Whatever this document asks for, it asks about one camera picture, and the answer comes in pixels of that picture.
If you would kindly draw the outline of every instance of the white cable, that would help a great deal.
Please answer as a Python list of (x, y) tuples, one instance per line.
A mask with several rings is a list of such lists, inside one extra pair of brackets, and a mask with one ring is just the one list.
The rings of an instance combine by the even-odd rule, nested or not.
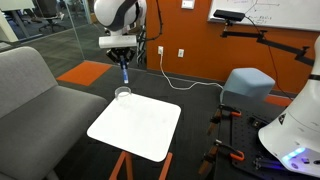
[(173, 88), (173, 89), (176, 89), (176, 90), (189, 90), (191, 89), (193, 86), (195, 86), (196, 84), (201, 84), (201, 85), (206, 85), (206, 86), (211, 86), (211, 85), (215, 85), (215, 86), (218, 86), (220, 87), (221, 89), (223, 89), (223, 87), (218, 84), (218, 83), (203, 83), (203, 82), (195, 82), (193, 83), (190, 87), (187, 87), (187, 88), (178, 88), (178, 87), (174, 87), (172, 84), (171, 84), (171, 81), (169, 79), (169, 77), (164, 73), (163, 71), (163, 68), (162, 68), (162, 58), (163, 58), (163, 54), (161, 54), (161, 59), (160, 59), (160, 68), (161, 68), (161, 72), (163, 74), (163, 76), (168, 80), (170, 86)]

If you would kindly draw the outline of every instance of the cup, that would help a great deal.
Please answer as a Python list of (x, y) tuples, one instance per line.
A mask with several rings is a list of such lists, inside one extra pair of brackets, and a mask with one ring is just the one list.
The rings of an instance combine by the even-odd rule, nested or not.
[(114, 94), (115, 94), (116, 100), (118, 101), (121, 99), (127, 99), (127, 97), (131, 95), (131, 89), (126, 86), (121, 86), (114, 91)]

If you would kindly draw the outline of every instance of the gray couch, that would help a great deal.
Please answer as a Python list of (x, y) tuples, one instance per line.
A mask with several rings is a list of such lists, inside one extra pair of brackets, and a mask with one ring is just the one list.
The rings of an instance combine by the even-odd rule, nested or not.
[(61, 87), (42, 56), (0, 54), (0, 180), (41, 180), (105, 109), (101, 97)]

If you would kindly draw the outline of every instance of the gray armchair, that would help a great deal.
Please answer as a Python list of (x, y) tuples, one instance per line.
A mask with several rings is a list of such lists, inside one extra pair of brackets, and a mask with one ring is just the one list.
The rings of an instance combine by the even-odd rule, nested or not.
[(41, 180), (107, 106), (101, 97), (59, 86), (41, 55), (0, 54), (0, 180)]

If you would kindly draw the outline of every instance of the white robot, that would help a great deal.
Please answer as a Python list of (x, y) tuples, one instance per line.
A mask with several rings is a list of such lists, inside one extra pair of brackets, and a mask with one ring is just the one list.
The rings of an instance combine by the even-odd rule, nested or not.
[(98, 21), (110, 32), (99, 38), (100, 48), (109, 49), (107, 56), (118, 63), (123, 71), (124, 83), (129, 83), (128, 63), (137, 46), (137, 35), (128, 35), (136, 24), (143, 26), (147, 12), (145, 0), (96, 0), (94, 12)]
[(258, 136), (288, 170), (320, 178), (320, 36), (314, 48), (315, 63), (306, 85)]

